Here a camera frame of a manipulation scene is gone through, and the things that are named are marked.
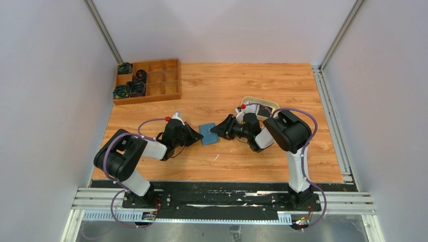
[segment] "metal frame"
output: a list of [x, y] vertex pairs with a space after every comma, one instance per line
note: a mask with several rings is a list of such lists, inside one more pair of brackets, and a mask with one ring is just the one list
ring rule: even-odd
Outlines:
[[362, 215], [361, 218], [364, 222], [368, 241], [385, 242], [384, 235], [382, 234], [381, 227], [379, 226], [378, 217], [376, 215]]
[[346, 32], [349, 29], [349, 26], [351, 26], [352, 21], [357, 16], [358, 12], [361, 9], [361, 6], [365, 0], [356, 0], [354, 6], [352, 7], [351, 11], [349, 12], [348, 16], [346, 17], [345, 22], [343, 23], [342, 27], [339, 30], [339, 33], [336, 35], [335, 40], [333, 41], [332, 45], [330, 46], [329, 50], [327, 51], [326, 56], [323, 59], [323, 62], [321, 63], [319, 69], [321, 71], [325, 70], [327, 65], [329, 64], [330, 60], [333, 57], [334, 52], [336, 51], [337, 47], [339, 46], [340, 42], [343, 39], [343, 36], [345, 36]]
[[107, 31], [107, 28], [105, 27], [104, 22], [101, 19], [101, 16], [98, 13], [98, 10], [96, 9], [96, 6], [93, 2], [93, 0], [83, 0], [88, 7], [89, 12], [91, 13], [91, 16], [93, 17], [95, 24], [97, 25], [102, 37], [105, 40], [105, 43], [109, 47], [110, 51], [112, 52], [113, 57], [115, 58], [116, 62], [123, 63], [123, 60], [119, 54], [118, 49], [116, 48], [115, 44], [113, 43], [112, 38], [110, 37], [109, 32]]
[[324, 114], [329, 126], [330, 135], [332, 137], [333, 145], [335, 147], [337, 160], [339, 163], [340, 171], [342, 173], [343, 181], [346, 183], [353, 183], [354, 179], [351, 173], [349, 156], [346, 152], [345, 142], [341, 135], [337, 114], [332, 103], [330, 96], [330, 89], [327, 87], [325, 79], [317, 66], [312, 66], [313, 76], [315, 78], [316, 86], [318, 87], [319, 97], [323, 105]]
[[[115, 57], [118, 63], [122, 63], [122, 59], [117, 51], [107, 29], [102, 22], [101, 17], [99, 16], [96, 7], [92, 0], [84, 0], [90, 13], [92, 14], [101, 34], [103, 35], [107, 45], [112, 51], [113, 56]], [[338, 162], [340, 166], [340, 170], [342, 173], [342, 177], [344, 179], [344, 183], [353, 184], [355, 183], [358, 188], [358, 184], [356, 180], [352, 176], [352, 162], [350, 161], [349, 154], [347, 152], [347, 144], [341, 135], [341, 125], [337, 118], [336, 109], [334, 106], [334, 102], [331, 99], [330, 88], [328, 86], [328, 82], [324, 77], [324, 70], [328, 66], [334, 52], [339, 46], [341, 40], [349, 29], [352, 21], [356, 17], [358, 11], [361, 9], [364, 0], [356, 0], [352, 10], [348, 14], [345, 22], [343, 23], [339, 33], [337, 34], [335, 40], [330, 46], [326, 56], [323, 59], [322, 64], [318, 66], [313, 66], [313, 74], [316, 80], [316, 85], [318, 87], [318, 92], [320, 94], [321, 102], [324, 108], [324, 112], [327, 118], [327, 122], [330, 128], [332, 140], [335, 146], [336, 154], [338, 157]], [[110, 210], [111, 202], [113, 196], [120, 189], [100, 189], [100, 188], [79, 188], [75, 197], [75, 200], [72, 205], [72, 209], [69, 215], [69, 219], [67, 221], [67, 225], [65, 227], [63, 236], [61, 241], [75, 241], [78, 235], [78, 230], [80, 228], [80, 224], [82, 219], [84, 218], [84, 214], [86, 213], [105, 213], [105, 211]], [[257, 191], [256, 193], [246, 193], [247, 195], [255, 196], [255, 195], [266, 195], [271, 193], [284, 193], [284, 191]], [[379, 227], [379, 222], [376, 216], [375, 208], [371, 202], [371, 197], [369, 193], [363, 192], [326, 192], [327, 200], [328, 200], [328, 210], [327, 214], [356, 214], [361, 215], [367, 237], [369, 241], [385, 241], [382, 235], [382, 232]], [[122, 207], [123, 194], [120, 194], [117, 197], [117, 200], [114, 203], [114, 207], [116, 211], [122, 211], [128, 214], [139, 213], [141, 211], [153, 211], [153, 209], [124, 209]], [[324, 203], [322, 197], [320, 197], [321, 204]], [[283, 211], [278, 212], [279, 220], [278, 221], [270, 221], [271, 224], [282, 224], [286, 223], [287, 217], [291, 215], [299, 215], [306, 212], [295, 212], [295, 211]], [[320, 212], [314, 212], [315, 216], [319, 216]], [[165, 221], [158, 222], [174, 222], [174, 223], [247, 223], [247, 224], [263, 224], [266, 221], [258, 221], [258, 220], [226, 220], [226, 221], [213, 221], [213, 220], [204, 220], [204, 219], [166, 219]]]

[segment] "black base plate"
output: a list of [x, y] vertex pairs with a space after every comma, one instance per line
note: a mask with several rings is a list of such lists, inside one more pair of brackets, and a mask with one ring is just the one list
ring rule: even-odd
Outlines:
[[289, 201], [288, 193], [272, 193], [271, 194], [272, 210], [274, 211], [308, 211], [310, 204], [314, 212], [321, 211], [321, 204], [319, 202], [318, 194], [312, 194], [309, 199], [300, 207], [295, 207]]
[[[154, 203], [154, 200], [151, 201], [149, 204], [142, 203], [141, 200], [135, 197], [133, 193], [126, 193], [125, 197], [127, 198], [126, 201], [123, 200], [122, 207], [123, 208], [156, 208], [156, 204]], [[162, 209], [169, 209], [171, 207], [171, 200], [172, 196], [171, 193], [168, 192], [154, 192], [154, 199], [160, 198], [162, 201], [161, 206]]]

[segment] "gray wall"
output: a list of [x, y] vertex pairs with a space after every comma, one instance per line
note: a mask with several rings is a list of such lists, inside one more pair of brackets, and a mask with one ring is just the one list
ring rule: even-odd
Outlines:
[[426, 241], [428, 2], [369, 0], [326, 76], [386, 241]]
[[95, 0], [124, 61], [320, 64], [355, 0]]
[[114, 58], [83, 1], [60, 2], [0, 4], [1, 241], [60, 240], [112, 107]]

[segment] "blue sponge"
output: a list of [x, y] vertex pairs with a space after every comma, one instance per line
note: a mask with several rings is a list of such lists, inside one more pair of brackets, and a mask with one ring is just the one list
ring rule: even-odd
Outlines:
[[199, 132], [203, 135], [201, 140], [202, 145], [210, 145], [219, 141], [219, 136], [216, 133], [209, 131], [214, 126], [216, 126], [214, 123], [208, 123], [199, 126]]

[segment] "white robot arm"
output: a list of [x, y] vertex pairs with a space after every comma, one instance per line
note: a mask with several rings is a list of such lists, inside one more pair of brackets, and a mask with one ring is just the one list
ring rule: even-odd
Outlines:
[[142, 200], [151, 202], [152, 198], [147, 194], [153, 193], [153, 187], [136, 169], [140, 158], [167, 160], [174, 155], [175, 148], [190, 146], [203, 138], [181, 119], [180, 112], [167, 120], [165, 131], [159, 133], [154, 141], [123, 129], [118, 130], [95, 156], [95, 167], [107, 172], [106, 175], [119, 181]]

